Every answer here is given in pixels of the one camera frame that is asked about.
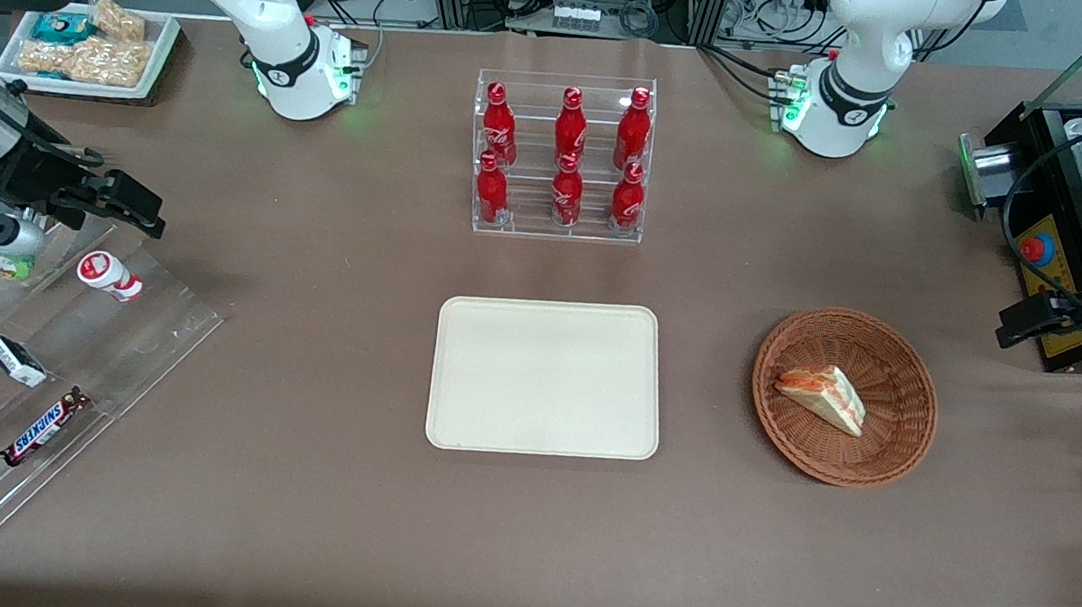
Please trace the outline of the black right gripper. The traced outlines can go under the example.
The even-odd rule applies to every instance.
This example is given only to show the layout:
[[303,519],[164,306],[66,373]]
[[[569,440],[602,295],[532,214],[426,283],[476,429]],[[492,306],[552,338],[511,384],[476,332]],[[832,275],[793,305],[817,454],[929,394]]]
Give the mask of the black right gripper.
[[58,143],[45,151],[21,140],[0,174],[0,215],[32,213],[53,217],[72,230],[84,227],[85,214],[97,212],[133,225],[151,239],[162,239],[166,222],[160,217],[163,199],[123,171],[108,170],[98,181],[94,171],[105,158],[90,147]]

